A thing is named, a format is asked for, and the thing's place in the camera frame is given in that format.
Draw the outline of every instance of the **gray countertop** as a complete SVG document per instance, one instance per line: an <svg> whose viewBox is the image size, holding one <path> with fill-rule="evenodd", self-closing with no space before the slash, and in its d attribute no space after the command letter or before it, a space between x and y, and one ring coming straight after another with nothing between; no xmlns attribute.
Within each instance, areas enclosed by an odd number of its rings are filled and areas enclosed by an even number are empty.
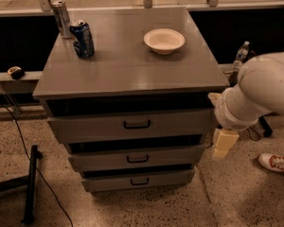
<svg viewBox="0 0 284 227"><path fill-rule="evenodd" d="M72 40L58 37L34 97L137 95L162 91L222 90L228 80L185 8L71 11L91 27L96 53L77 57ZM144 35L157 28L181 32L185 45L166 56Z"/></svg>

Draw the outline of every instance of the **red and white shoe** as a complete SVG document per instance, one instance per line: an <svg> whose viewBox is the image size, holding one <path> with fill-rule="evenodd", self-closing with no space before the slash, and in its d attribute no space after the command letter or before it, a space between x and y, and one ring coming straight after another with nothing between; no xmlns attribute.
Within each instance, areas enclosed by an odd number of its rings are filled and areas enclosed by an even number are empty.
<svg viewBox="0 0 284 227"><path fill-rule="evenodd" d="M263 153L257 157L258 162L265 168L284 173L284 156Z"/></svg>

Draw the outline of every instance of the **dark blue can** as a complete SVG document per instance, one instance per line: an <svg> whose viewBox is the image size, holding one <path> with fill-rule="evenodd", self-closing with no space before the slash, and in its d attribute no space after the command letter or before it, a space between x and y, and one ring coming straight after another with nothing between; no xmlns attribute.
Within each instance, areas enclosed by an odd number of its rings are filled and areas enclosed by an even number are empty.
<svg viewBox="0 0 284 227"><path fill-rule="evenodd" d="M89 25L84 20L70 24L70 32L74 35L74 48L80 58L89 58L95 54L93 37Z"/></svg>

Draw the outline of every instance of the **bowl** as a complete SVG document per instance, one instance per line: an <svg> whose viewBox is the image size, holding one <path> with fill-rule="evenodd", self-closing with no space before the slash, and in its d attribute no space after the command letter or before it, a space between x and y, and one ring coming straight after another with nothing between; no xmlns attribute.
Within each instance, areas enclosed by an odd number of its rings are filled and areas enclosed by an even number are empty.
<svg viewBox="0 0 284 227"><path fill-rule="evenodd" d="M178 31L169 28L159 28L148 32L144 36L147 46L160 55L168 55L183 46L186 39Z"/></svg>

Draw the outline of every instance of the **black metal stand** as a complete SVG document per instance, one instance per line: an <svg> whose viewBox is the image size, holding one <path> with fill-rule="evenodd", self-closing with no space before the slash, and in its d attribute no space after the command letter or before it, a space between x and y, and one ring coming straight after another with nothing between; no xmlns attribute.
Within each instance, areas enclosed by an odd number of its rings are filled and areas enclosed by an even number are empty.
<svg viewBox="0 0 284 227"><path fill-rule="evenodd" d="M270 128L269 124L266 122L266 119L262 116L258 119L258 121L264 129L263 135L265 137L270 137L273 133L273 130Z"/></svg>
<svg viewBox="0 0 284 227"><path fill-rule="evenodd" d="M32 146L31 152L30 152L28 175L0 183L0 192L10 190L10 189L22 186L22 185L27 185L25 217L21 221L24 224L29 224L33 222L34 220L32 210L33 210L34 193L35 193L36 165L37 165L37 159L41 159L41 158L42 158L42 154L40 151L38 151L38 147L35 145Z"/></svg>

